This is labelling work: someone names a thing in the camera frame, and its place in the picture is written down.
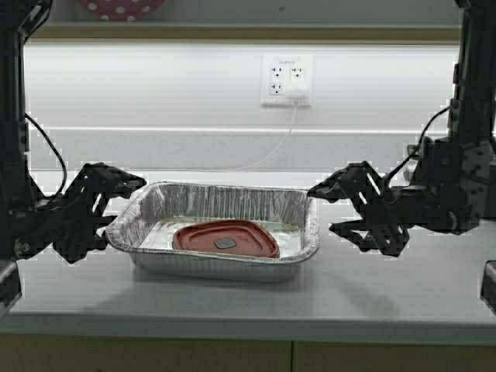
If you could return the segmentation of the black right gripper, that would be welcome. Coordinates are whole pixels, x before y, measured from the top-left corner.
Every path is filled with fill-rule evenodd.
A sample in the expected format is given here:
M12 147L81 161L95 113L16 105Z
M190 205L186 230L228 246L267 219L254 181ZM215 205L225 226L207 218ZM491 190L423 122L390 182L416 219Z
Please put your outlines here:
M377 250L399 257L411 226L460 235L479 226L491 190L494 139L462 143L426 137L409 154L416 160L406 186L394 186L395 211L401 222L372 223L366 219L333 223L331 233L360 252ZM364 161L335 171L307 191L307 196L336 203L349 200L362 217L385 216L391 193L385 179Z

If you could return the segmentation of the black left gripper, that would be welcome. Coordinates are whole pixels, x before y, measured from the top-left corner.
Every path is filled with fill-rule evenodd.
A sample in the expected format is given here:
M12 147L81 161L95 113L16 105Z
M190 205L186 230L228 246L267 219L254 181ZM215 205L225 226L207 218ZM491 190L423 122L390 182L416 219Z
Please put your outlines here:
M7 257L27 260L48 246L69 264L83 260L92 250L108 245L105 228L116 215L104 215L113 198L129 199L146 185L135 174L104 163L85 164L63 197L43 199L24 216L9 219Z

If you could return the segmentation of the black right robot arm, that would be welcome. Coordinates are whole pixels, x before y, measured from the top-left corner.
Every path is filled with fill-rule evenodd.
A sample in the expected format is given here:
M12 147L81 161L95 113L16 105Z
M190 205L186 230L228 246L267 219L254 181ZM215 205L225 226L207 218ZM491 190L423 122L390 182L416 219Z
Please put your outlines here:
M368 162L351 163L311 188L308 195L331 203L349 200L357 220L334 223L330 231L361 251L398 257L416 226L460 235L484 215L495 153L495 3L460 1L463 12L454 95L443 109L448 133L421 135L408 148L416 162L406 186L391 186Z

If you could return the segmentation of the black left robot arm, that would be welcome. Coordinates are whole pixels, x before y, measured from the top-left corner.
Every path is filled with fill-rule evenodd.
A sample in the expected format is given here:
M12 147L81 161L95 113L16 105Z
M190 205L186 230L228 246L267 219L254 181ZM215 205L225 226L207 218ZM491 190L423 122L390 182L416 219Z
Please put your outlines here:
M48 20L51 1L1 3L1 258L27 260L52 246L68 263L108 245L99 233L115 220L105 210L146 182L104 163L85 164L71 183L45 195L29 172L24 46Z

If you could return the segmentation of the left grey robot base bracket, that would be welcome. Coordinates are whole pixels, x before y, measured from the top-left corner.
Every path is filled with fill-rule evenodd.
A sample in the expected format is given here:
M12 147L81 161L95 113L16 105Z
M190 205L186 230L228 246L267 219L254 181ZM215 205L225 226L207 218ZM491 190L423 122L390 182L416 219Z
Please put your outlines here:
M0 319L4 319L22 297L22 283L19 268L15 261L1 260L0 267Z

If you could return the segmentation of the right grey robot base bracket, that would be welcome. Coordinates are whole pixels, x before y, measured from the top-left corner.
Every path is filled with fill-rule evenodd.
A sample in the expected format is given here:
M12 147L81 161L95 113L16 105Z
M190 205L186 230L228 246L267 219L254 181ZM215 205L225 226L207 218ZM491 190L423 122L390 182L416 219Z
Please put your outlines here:
M480 298L488 308L496 312L496 262L489 260L484 265Z

